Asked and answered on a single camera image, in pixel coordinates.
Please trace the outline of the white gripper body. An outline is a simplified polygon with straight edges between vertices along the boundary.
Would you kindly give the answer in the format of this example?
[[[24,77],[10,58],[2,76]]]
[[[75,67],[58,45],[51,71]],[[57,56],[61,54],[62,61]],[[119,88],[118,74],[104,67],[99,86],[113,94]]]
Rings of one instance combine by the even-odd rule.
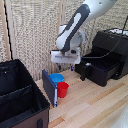
[[[59,50],[52,50],[51,61],[53,63],[79,64],[81,61],[80,50],[78,48],[71,49],[65,54]]]

